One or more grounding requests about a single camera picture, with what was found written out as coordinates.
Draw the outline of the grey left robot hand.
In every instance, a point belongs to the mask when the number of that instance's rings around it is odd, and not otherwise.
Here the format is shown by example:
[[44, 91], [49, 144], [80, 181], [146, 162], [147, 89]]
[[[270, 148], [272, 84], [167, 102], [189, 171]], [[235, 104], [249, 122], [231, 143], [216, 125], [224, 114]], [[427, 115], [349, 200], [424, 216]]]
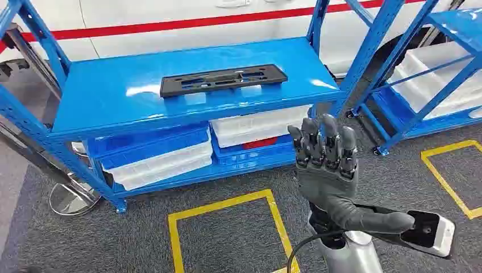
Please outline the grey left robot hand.
[[377, 212], [376, 208], [356, 206], [354, 197], [359, 181], [354, 129], [337, 127], [336, 119], [323, 114], [324, 130], [311, 118], [301, 128], [289, 125], [296, 152], [297, 181], [309, 202], [324, 210], [344, 230], [401, 234], [415, 219], [403, 212]]

